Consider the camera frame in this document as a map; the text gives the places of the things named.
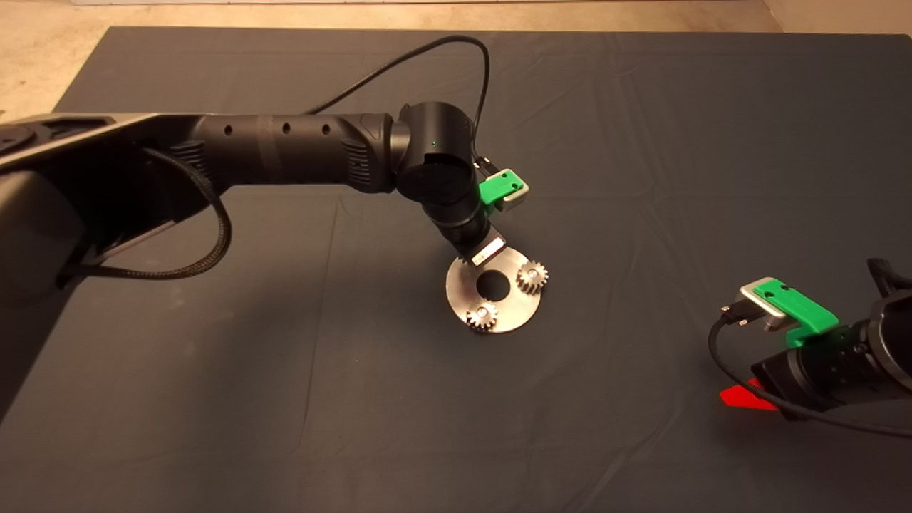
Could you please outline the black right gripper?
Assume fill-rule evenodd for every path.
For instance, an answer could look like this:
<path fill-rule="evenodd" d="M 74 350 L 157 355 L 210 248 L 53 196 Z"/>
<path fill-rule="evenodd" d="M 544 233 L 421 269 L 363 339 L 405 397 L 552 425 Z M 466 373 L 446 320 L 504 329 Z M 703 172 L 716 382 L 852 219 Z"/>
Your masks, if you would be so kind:
<path fill-rule="evenodd" d="M 827 412 L 877 400 L 875 368 L 869 360 L 866 322 L 841 326 L 752 365 L 762 389 L 812 411 Z M 776 405 L 740 384 L 719 392 L 727 407 L 778 411 Z"/>

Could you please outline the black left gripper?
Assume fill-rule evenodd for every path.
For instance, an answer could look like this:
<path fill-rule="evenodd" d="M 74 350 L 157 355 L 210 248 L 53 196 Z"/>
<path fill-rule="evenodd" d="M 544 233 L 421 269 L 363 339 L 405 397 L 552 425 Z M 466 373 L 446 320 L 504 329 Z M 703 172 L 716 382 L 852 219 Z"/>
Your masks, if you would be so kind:
<path fill-rule="evenodd" d="M 494 224 L 488 223 L 476 242 L 456 246 L 457 259 L 466 265 L 481 267 L 497 257 L 505 247 L 505 237 Z"/>

